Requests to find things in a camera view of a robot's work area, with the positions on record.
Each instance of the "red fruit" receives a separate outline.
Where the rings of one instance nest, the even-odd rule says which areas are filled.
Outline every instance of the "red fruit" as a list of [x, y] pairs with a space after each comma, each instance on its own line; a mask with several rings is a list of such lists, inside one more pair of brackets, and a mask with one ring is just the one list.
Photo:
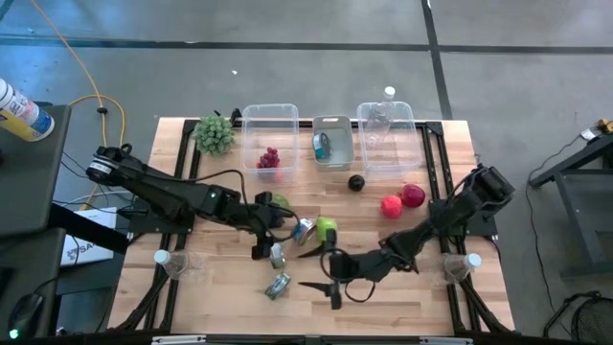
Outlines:
[[422, 188], [414, 184], [406, 184], [402, 187], [398, 196], [402, 204], [406, 207], [420, 207], [425, 200], [425, 192]]
[[402, 215], [402, 200], [396, 195], [388, 195], [381, 199], [381, 214], [387, 218], [396, 219]]

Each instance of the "plastic bottle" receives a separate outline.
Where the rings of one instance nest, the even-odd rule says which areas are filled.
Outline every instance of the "plastic bottle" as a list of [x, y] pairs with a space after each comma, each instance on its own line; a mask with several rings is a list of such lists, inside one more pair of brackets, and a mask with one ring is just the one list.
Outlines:
[[392, 86], [387, 86], [383, 92], [383, 102], [373, 105], [364, 126], [366, 143], [369, 146], [377, 146], [385, 142], [387, 133], [394, 120], [392, 111], [394, 109], [393, 99], [395, 95], [396, 89]]
[[443, 254], [432, 269], [436, 286], [460, 283], [474, 268], [481, 265], [479, 254]]
[[201, 282], [205, 278], [204, 258], [186, 250], [169, 252], [158, 250], [153, 259], [161, 265], [174, 280]]
[[0, 127], [29, 142], [46, 138], [54, 119], [31, 100], [0, 79]]

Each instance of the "bottle cap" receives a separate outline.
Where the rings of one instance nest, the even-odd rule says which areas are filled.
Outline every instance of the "bottle cap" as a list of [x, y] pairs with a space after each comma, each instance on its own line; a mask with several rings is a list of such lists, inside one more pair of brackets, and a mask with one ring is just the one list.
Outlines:
[[170, 253], [168, 250], [160, 249], [153, 255], [153, 260], [160, 265], [167, 264], [170, 261]]
[[464, 257], [464, 262], [470, 268], [476, 268], [481, 265], [481, 256], [479, 254], [468, 254]]
[[392, 86], [388, 86], [385, 88], [385, 93], [383, 96], [385, 96], [386, 99], [391, 100], [394, 95], [396, 95], [396, 89]]

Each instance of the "white cable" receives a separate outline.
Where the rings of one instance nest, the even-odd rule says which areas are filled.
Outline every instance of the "white cable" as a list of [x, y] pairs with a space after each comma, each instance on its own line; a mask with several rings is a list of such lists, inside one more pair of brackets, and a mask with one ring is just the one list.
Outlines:
[[[104, 195], [114, 196], [114, 195], [122, 195], [122, 194], [132, 194], [132, 192], [127, 192], [127, 191], [122, 191], [122, 192], [105, 192], [105, 193], [95, 193], [92, 196], [104, 196]], [[66, 202], [64, 204], [61, 204], [60, 206], [63, 207], [63, 206], [66, 206], [66, 205], [70, 205], [73, 202], [80, 201], [80, 200], [83, 200], [83, 199], [88, 198], [88, 197], [89, 197], [89, 195], [80, 196], [80, 197], [77, 197], [74, 200], [70, 200], [70, 201], [68, 201], [68, 202]]]

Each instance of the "red grapes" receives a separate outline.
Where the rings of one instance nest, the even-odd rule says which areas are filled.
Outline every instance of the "red grapes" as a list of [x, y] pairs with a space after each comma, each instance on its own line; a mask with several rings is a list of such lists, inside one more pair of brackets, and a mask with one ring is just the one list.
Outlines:
[[278, 168], [281, 160], [279, 159], [279, 155], [277, 154], [277, 152], [277, 149], [267, 148], [266, 153], [260, 157], [260, 162], [258, 162], [258, 169]]

